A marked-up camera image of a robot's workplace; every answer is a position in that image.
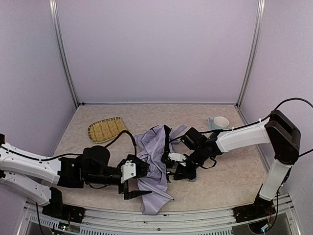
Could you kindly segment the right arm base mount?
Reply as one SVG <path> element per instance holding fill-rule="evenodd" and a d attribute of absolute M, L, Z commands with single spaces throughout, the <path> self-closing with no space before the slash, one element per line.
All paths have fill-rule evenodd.
<path fill-rule="evenodd" d="M 252 204 L 233 208 L 234 217 L 237 223 L 246 222 L 276 213 L 273 201 L 255 201 Z"/>

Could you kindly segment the lilac folding umbrella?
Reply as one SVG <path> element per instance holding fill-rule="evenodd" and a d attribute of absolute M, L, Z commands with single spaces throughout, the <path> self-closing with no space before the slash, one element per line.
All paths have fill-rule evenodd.
<path fill-rule="evenodd" d="M 167 141 L 178 137 L 186 128 L 183 124 L 172 131 L 166 125 L 157 125 L 134 137 L 141 150 L 137 156 L 149 164 L 147 176 L 137 179 L 139 190 L 151 192 L 142 196 L 141 212 L 144 215 L 156 215 L 166 203 L 173 200 L 167 193 L 166 164 L 161 157 Z"/>

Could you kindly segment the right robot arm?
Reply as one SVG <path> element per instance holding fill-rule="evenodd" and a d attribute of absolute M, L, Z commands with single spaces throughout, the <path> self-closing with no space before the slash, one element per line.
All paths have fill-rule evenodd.
<path fill-rule="evenodd" d="M 300 130 L 279 110 L 255 123 L 232 130 L 213 130 L 211 133 L 206 137 L 192 127 L 180 138 L 192 153 L 169 154 L 169 159 L 178 163 L 174 180 L 196 179 L 197 168 L 223 153 L 252 145 L 271 144 L 274 161 L 258 192 L 258 198 L 271 201 L 300 157 Z"/>

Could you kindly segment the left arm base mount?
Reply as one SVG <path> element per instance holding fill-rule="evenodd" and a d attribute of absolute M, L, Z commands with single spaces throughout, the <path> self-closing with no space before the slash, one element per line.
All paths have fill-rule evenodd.
<path fill-rule="evenodd" d="M 56 205 L 50 203 L 43 207 L 42 213 L 53 218 L 66 220 L 68 222 L 82 223 L 85 215 L 85 208 L 68 204 Z"/>

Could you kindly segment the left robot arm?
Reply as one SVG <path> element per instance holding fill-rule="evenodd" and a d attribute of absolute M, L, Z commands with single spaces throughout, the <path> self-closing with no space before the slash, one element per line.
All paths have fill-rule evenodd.
<path fill-rule="evenodd" d="M 18 149 L 0 136 L 0 182 L 25 194 L 40 206 L 62 204 L 62 193 L 35 181 L 41 179 L 64 188 L 118 186 L 125 200 L 150 194 L 150 190 L 129 190 L 130 179 L 145 177 L 149 164 L 136 155 L 128 155 L 118 166 L 109 166 L 110 152 L 106 147 L 87 147 L 81 154 L 46 157 Z"/>

